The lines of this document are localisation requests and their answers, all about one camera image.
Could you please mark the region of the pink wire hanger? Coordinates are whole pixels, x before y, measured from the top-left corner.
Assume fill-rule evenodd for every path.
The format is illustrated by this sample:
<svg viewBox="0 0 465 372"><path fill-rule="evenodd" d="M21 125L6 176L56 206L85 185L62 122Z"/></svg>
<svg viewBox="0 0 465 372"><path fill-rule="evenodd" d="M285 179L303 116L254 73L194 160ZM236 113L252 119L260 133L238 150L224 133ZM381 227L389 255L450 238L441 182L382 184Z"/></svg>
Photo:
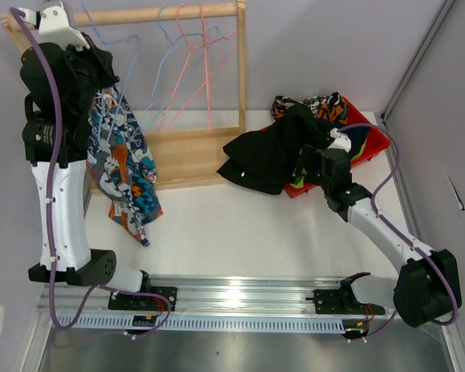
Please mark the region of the pink wire hanger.
<svg viewBox="0 0 465 372"><path fill-rule="evenodd" d="M216 42L221 40L230 40L233 36L236 35L236 32L230 33L229 35L219 37L213 41L209 40L208 37L208 23L205 19L205 10L202 3L199 4L200 9L200 16L201 16L201 27L202 27L202 40L203 40L203 50L204 50L204 65L205 65L205 90L206 90L206 100L207 100L207 125L208 125L208 132L212 132L212 110L211 110L211 89L210 89L210 81L211 75L209 72L208 67L208 47Z"/></svg>
<svg viewBox="0 0 465 372"><path fill-rule="evenodd" d="M195 7L197 8L197 15L198 21L200 25L201 16L200 16L200 9L198 3ZM217 26L211 26L209 24L208 15L208 6L202 3L205 10L205 19L208 23L208 37L210 41L218 39L219 37L229 35L221 33L221 29ZM164 11L167 10L167 6L162 6L159 8L157 12L157 26L158 29L164 36L165 43L166 43L166 51L162 56L158 68L157 68L157 75L154 79L151 96L154 97L157 93L157 89L160 87L160 83L162 81L162 73L164 72L164 67L166 66L167 61L172 56L174 49L179 46L183 46L187 48L187 53L185 55L185 59L181 65L181 69L179 70L179 74L175 79L175 84L172 88L170 96L166 99L166 101L162 104L159 110L156 111L155 116L152 118L151 123L156 126L157 130L160 132L164 132L168 130L177 120L177 118L181 115L181 113L188 108L188 106L195 100L195 98L200 95L201 93L205 94L205 112L206 112L206 128L208 129L207 125L207 100L206 100L206 90L205 90L205 65L204 65L204 50L203 50L203 40L202 40L202 25L199 31L197 32L188 32L184 27L184 22L186 21L185 16L191 11L191 4L188 3L181 3L177 6L175 12L175 23L179 34L175 37L172 37L169 33L169 30L166 26L164 26ZM208 47L208 67L209 72L211 75L210 81L210 89L211 89L211 100L212 100L212 79L214 76L217 75L222 69L222 67L231 59L232 55L236 53L238 48L236 46L232 47L228 52L225 54L224 57L214 65L212 63L211 52L215 50L215 46L221 43L231 43L233 40L237 38L237 33L233 36L230 40L221 40L219 42L213 43ZM201 68L203 70L203 80L202 83L196 86L196 89L189 95L183 105L181 107L176 106L176 99L177 94L182 90L182 87L188 83L191 76L198 72L198 69Z"/></svg>

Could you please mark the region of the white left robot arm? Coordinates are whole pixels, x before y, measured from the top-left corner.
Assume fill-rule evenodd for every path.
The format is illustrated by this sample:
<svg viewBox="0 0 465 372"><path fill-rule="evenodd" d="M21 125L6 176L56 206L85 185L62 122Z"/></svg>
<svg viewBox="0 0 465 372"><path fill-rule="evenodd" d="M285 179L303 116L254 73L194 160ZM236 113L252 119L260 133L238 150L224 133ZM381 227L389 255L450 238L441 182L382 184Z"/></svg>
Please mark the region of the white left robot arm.
<svg viewBox="0 0 465 372"><path fill-rule="evenodd" d="M112 55L39 43L21 57L26 159L36 181L42 223L33 282L107 286L126 291L137 310L152 300L143 270L126 267L112 250L92 249L84 227L84 182L91 178L110 201L109 217L143 246L145 225L162 212L156 166L142 130L117 87Z"/></svg>

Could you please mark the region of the teal patterned shorts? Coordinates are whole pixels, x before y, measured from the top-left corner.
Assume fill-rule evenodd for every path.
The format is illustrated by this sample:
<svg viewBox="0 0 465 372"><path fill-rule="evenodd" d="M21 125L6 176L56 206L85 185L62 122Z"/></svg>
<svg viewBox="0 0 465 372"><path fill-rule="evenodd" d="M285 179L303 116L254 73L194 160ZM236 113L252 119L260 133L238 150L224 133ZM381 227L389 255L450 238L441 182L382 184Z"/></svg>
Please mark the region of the teal patterned shorts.
<svg viewBox="0 0 465 372"><path fill-rule="evenodd" d="M100 150L88 137L87 169L95 187L110 201L108 217L142 246L149 246L145 226L163 215L155 184L157 169L150 148L126 97L122 114Z"/></svg>

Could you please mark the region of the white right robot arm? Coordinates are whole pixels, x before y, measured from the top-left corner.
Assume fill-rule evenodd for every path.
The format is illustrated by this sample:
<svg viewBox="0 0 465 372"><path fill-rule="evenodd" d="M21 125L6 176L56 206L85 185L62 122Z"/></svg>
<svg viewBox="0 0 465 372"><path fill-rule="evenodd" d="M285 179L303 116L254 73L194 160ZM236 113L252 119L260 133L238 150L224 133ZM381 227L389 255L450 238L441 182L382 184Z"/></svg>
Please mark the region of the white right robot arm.
<svg viewBox="0 0 465 372"><path fill-rule="evenodd" d="M379 305L396 311L413 328L427 322L454 323L462 305L455 256L448 250L434 250L396 226L378 208L374 194L353 181L345 150L305 145L298 162L308 179L323 190L329 209L360 230L398 274L396 279L370 273L345 278L339 306L353 313L365 305Z"/></svg>

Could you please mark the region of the lime green shorts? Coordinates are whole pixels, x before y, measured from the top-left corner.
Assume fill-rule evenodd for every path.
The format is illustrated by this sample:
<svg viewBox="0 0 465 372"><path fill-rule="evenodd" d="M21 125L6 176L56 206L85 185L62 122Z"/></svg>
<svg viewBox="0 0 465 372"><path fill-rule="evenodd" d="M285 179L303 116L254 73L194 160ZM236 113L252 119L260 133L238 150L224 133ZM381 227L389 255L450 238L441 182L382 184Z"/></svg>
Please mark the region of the lime green shorts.
<svg viewBox="0 0 465 372"><path fill-rule="evenodd" d="M363 142L355 142L349 152L351 161L358 160L363 155L367 145L367 140ZM293 174L291 175L291 186L296 189L304 187L308 181L307 166L311 165L312 154L317 150L312 145L305 144L299 151L298 159L295 164Z"/></svg>

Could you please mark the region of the black shorts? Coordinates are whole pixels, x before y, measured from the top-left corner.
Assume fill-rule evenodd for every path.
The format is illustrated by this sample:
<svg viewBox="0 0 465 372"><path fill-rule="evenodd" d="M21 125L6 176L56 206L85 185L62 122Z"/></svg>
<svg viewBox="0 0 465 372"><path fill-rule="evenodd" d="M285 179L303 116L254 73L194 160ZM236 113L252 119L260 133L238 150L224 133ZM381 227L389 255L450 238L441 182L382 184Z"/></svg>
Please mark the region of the black shorts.
<svg viewBox="0 0 465 372"><path fill-rule="evenodd" d="M222 178L243 188L279 195L290 182L305 145L325 149L332 129L341 129L316 118L310 108L295 104L269 126L241 134L223 148L228 157L217 170Z"/></svg>

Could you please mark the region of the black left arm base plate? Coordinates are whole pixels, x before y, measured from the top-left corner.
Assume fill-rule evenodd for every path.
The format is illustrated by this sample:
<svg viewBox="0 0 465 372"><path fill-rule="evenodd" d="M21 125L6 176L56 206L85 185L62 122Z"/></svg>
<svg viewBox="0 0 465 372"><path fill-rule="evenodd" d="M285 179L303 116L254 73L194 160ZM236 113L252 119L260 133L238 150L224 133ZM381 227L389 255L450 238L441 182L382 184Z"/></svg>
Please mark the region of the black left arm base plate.
<svg viewBox="0 0 465 372"><path fill-rule="evenodd" d="M153 286L150 293L160 295L170 302L170 310L175 310L177 302L177 287ZM142 296L140 294L114 294L108 300L109 310L133 312L165 312L167 305L160 298Z"/></svg>

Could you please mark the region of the navy blue shorts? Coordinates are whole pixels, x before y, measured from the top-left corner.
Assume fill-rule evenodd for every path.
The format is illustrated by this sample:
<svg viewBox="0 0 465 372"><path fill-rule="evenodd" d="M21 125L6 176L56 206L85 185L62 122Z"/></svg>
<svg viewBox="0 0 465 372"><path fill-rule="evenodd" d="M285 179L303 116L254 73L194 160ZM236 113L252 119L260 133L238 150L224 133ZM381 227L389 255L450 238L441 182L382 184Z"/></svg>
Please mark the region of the navy blue shorts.
<svg viewBox="0 0 465 372"><path fill-rule="evenodd" d="M335 124L335 127L337 129L342 129L343 133L346 134L351 141L351 149L348 153L349 157L353 159L361 155L367 142L367 136L370 130L369 126Z"/></svg>

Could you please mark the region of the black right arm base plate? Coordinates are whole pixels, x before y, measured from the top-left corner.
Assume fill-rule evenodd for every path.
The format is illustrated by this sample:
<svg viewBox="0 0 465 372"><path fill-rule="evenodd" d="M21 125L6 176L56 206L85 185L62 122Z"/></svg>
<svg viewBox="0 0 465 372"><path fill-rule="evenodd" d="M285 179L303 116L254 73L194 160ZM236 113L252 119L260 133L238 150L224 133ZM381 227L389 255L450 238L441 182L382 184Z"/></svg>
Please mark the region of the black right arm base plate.
<svg viewBox="0 0 465 372"><path fill-rule="evenodd" d="M315 306L321 315L384 315L385 309L379 305L364 304L356 300L354 294L344 289L315 289L305 299Z"/></svg>

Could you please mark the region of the orange camouflage shorts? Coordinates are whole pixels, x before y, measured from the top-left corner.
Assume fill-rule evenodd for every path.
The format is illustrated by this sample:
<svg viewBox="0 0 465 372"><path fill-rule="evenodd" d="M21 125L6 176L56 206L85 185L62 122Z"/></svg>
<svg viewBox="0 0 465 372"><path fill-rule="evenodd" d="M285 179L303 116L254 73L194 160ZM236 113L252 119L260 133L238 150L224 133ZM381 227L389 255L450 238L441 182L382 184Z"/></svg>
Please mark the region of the orange camouflage shorts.
<svg viewBox="0 0 465 372"><path fill-rule="evenodd" d="M316 95L301 101L287 96L278 95L270 108L270 116L279 119L293 105L300 104L310 109L314 117L325 119L339 125L348 124L350 104L339 92L330 95Z"/></svg>

